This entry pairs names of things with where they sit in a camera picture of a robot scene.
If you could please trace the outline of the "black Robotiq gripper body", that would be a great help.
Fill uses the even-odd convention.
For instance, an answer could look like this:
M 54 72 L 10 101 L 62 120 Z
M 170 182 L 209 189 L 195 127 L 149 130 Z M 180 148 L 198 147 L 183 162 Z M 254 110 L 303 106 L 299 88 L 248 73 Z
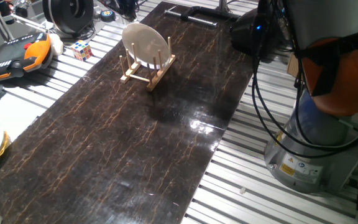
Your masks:
M 132 14 L 137 9 L 138 0 L 117 0 L 118 12 L 121 14 Z

